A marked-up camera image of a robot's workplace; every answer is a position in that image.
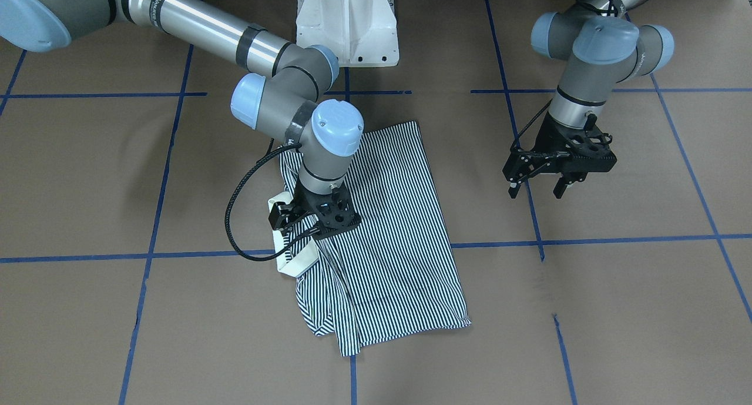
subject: black and white striped fabric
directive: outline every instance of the black and white striped fabric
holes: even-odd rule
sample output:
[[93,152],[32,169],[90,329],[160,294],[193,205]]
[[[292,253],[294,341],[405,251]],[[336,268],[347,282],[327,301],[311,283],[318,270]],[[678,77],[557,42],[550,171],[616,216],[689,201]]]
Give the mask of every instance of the black and white striped fabric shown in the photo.
[[[292,191],[301,154],[280,155]],[[335,333],[344,356],[412,333],[470,324],[416,122],[363,135],[347,172],[362,223],[317,242],[320,260],[297,279],[303,319]],[[314,223],[308,217],[289,242]],[[303,248],[294,245],[290,258]]]

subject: striped shirt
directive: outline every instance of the striped shirt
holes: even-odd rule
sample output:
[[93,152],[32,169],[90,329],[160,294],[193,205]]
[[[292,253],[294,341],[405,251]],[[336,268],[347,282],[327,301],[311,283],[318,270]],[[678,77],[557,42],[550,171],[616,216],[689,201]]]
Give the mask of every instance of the striped shirt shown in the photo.
[[[301,161],[293,150],[280,155],[291,192]],[[469,325],[418,124],[363,135],[345,182],[362,223],[318,241],[319,262],[297,279],[298,305],[311,331],[335,333],[347,356],[412,333]],[[298,223],[286,243],[315,218]]]

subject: blue grid line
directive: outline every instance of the blue grid line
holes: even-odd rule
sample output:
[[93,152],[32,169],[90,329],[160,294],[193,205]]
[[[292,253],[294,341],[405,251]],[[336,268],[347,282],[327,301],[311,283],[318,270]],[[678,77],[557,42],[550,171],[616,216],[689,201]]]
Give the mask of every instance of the blue grid line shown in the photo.
[[109,255],[62,255],[56,257],[8,257],[0,258],[0,264],[14,263],[62,263],[66,261],[143,260],[148,253],[110,253]]
[[7,99],[59,99],[59,98],[152,98],[206,96],[208,92],[125,92],[125,93],[33,93],[3,95]]
[[350,355],[350,404],[358,405],[358,374],[357,364],[355,363],[355,357],[357,355]]
[[[188,84],[188,75],[190,73],[190,64],[191,59],[193,57],[193,44],[188,47],[188,57],[186,58],[186,66],[185,66],[185,72],[183,73],[183,84],[180,87],[180,93],[185,93],[186,86]],[[178,123],[180,123],[180,114],[183,110],[183,100],[185,97],[183,95],[180,95],[180,99],[177,100],[177,110],[175,111],[175,119],[172,123],[172,134],[170,135],[170,145],[167,148],[167,158],[164,162],[164,173],[162,175],[162,186],[159,190],[159,200],[156,204],[156,212],[154,215],[154,226],[151,233],[151,240],[149,243],[149,255],[152,255],[154,253],[154,247],[156,246],[156,235],[159,231],[159,218],[162,217],[162,206],[165,202],[165,191],[167,190],[167,178],[169,178],[170,174],[170,159],[172,158],[172,148],[175,145],[175,135],[177,134],[177,126]],[[136,322],[133,326],[133,333],[131,334],[131,343],[130,343],[130,349],[128,351],[128,359],[126,360],[126,370],[123,373],[123,385],[120,388],[120,400],[118,401],[118,405],[125,405],[126,402],[126,395],[128,393],[128,383],[130,381],[131,376],[131,369],[133,366],[133,358],[135,355],[136,350],[136,343],[139,340],[139,328],[140,328],[140,320],[142,319],[142,313],[143,313],[143,304],[146,301],[146,292],[147,292],[147,280],[149,279],[149,274],[151,273],[151,263],[153,258],[148,257],[146,260],[146,265],[143,267],[143,279],[142,279],[142,287],[140,288],[139,293],[139,305],[136,308]]]
[[[659,88],[661,92],[752,92],[752,88]],[[655,88],[615,88],[612,92],[655,92]],[[470,93],[554,93],[556,89],[470,89]]]
[[723,244],[723,240],[720,237],[720,234],[718,233],[718,228],[715,225],[715,220],[713,219],[713,215],[710,212],[710,207],[707,206],[706,197],[704,197],[703,190],[700,188],[700,183],[697,180],[697,176],[695,175],[695,172],[692,168],[692,164],[690,163],[690,158],[687,156],[687,151],[684,150],[684,144],[682,143],[682,140],[679,138],[679,131],[677,131],[676,129],[676,126],[674,124],[674,119],[672,118],[671,112],[669,111],[669,106],[666,105],[666,99],[663,97],[663,92],[658,86],[658,81],[656,80],[655,76],[650,75],[650,79],[653,81],[653,86],[655,86],[655,91],[658,94],[658,99],[660,99],[660,103],[663,106],[663,112],[666,113],[666,119],[668,119],[669,121],[669,126],[671,126],[671,132],[674,134],[674,139],[676,140],[676,143],[679,146],[679,152],[681,153],[682,159],[684,159],[684,164],[687,166],[687,171],[690,173],[690,177],[692,178],[692,183],[695,185],[695,190],[697,191],[697,195],[699,196],[700,201],[703,204],[703,209],[704,209],[704,212],[706,213],[707,221],[709,221],[713,234],[715,234],[716,236],[718,247],[720,248],[720,252],[723,255],[723,260],[726,261],[726,267],[728,268],[728,272],[731,274],[731,279],[733,279],[734,285],[736,285],[736,292],[739,293],[741,302],[744,304],[744,309],[747,311],[747,317],[749,317],[750,323],[752,323],[752,309],[750,309],[749,301],[747,301],[747,295],[744,294],[744,289],[741,287],[741,282],[739,282],[739,277],[736,276],[736,271],[734,269],[733,264],[731,263],[729,254],[728,252],[726,252],[726,247]]
[[13,71],[13,76],[11,77],[11,81],[8,84],[8,90],[5,91],[2,102],[0,102],[0,116],[2,116],[3,111],[5,111],[5,105],[8,104],[8,95],[10,95],[13,91],[13,86],[16,84],[16,79],[18,79],[18,73],[19,71],[21,71],[21,66],[24,65],[24,59],[26,59],[26,49],[21,51],[21,56],[18,57],[16,69]]
[[553,324],[556,325],[556,337],[559,338],[559,351],[562,354],[562,362],[564,364],[564,372],[566,373],[566,382],[569,386],[569,397],[572,398],[572,405],[577,405],[577,392],[575,392],[575,382],[572,380],[572,369],[569,368],[569,356],[566,353],[566,345],[564,345],[564,336],[562,336],[561,327],[559,327],[559,316],[553,315]]
[[325,95],[412,95],[411,90],[330,90],[324,92]]
[[344,100],[350,102],[350,68],[344,68]]
[[478,247],[514,247],[514,246],[537,246],[538,241],[521,240],[509,242],[463,242],[451,244],[452,249],[477,249]]
[[[602,238],[602,239],[543,239],[545,246],[549,245],[591,245],[591,244],[621,244],[621,243],[650,243],[650,242],[693,242],[717,239],[752,239],[752,233],[731,233],[725,235],[688,235],[688,236],[642,236],[634,238]],[[484,247],[518,247],[537,246],[538,241],[504,241],[504,242],[461,242],[451,244],[452,249],[483,249]],[[271,249],[245,250],[250,255],[267,255],[274,253]],[[46,257],[0,257],[0,264],[13,263],[56,263],[66,261],[103,261],[103,260],[143,260],[147,258],[201,258],[201,257],[234,257],[234,250],[194,250],[193,252],[154,252],[154,253],[110,253],[109,255],[58,255]]]
[[[504,95],[507,101],[507,110],[509,111],[509,119],[512,124],[512,132],[515,137],[518,137],[518,127],[516,127],[515,110],[512,107],[512,99],[509,95],[509,85],[507,84],[507,75],[504,71],[504,62],[502,61],[502,50],[499,48],[499,39],[496,37],[496,25],[494,24],[494,14],[491,12],[491,3],[486,1],[486,13],[488,14],[488,24],[491,27],[491,35],[493,37],[493,45],[496,48],[496,61],[499,63],[499,74],[502,77],[502,86],[504,86]],[[535,239],[538,241],[538,253],[540,253],[540,260],[543,261],[546,258],[546,253],[543,250],[543,243],[541,242],[541,230],[538,227],[538,217],[535,214],[535,204],[532,200],[532,190],[530,189],[530,183],[525,180],[525,189],[527,190],[527,199],[530,206],[530,217],[532,219],[532,227],[535,231]]]

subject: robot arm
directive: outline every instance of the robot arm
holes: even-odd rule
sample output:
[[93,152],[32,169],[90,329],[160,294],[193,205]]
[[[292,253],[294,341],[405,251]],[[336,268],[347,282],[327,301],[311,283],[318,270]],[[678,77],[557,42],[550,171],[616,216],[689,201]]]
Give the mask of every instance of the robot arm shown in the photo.
[[540,173],[561,173],[553,190],[561,198],[588,172],[608,172],[616,163],[612,137],[596,126],[613,86],[663,67],[674,49],[666,28],[638,28],[617,18],[638,1],[613,0],[612,8],[609,0],[578,0],[565,13],[543,14],[535,22],[535,51],[567,65],[532,150],[513,148],[504,166],[512,198],[521,183]]
[[317,215],[314,238],[321,239],[359,225],[343,178],[363,120],[347,102],[316,103],[339,73],[327,47],[301,48],[200,0],[0,0],[0,17],[0,35],[29,51],[67,46],[120,20],[153,26],[252,71],[234,90],[233,115],[285,145],[299,143],[304,154],[293,202],[275,206],[273,228],[287,231]]

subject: brown cardboard floor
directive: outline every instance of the brown cardboard floor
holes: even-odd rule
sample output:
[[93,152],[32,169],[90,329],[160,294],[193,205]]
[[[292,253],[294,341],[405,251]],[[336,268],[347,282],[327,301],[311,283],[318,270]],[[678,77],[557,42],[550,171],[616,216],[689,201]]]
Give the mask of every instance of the brown cardboard floor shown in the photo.
[[[205,1],[295,31],[296,0]],[[352,360],[226,241],[268,142],[229,112],[243,71],[124,23],[48,54],[0,39],[0,403],[752,402],[752,8],[633,11],[676,52],[606,105],[617,166],[512,200],[512,126],[564,69],[530,29],[571,3],[397,0],[400,65],[341,71],[326,98],[366,129],[421,124],[474,322]],[[246,249],[271,248],[281,187],[270,165],[241,196]]]

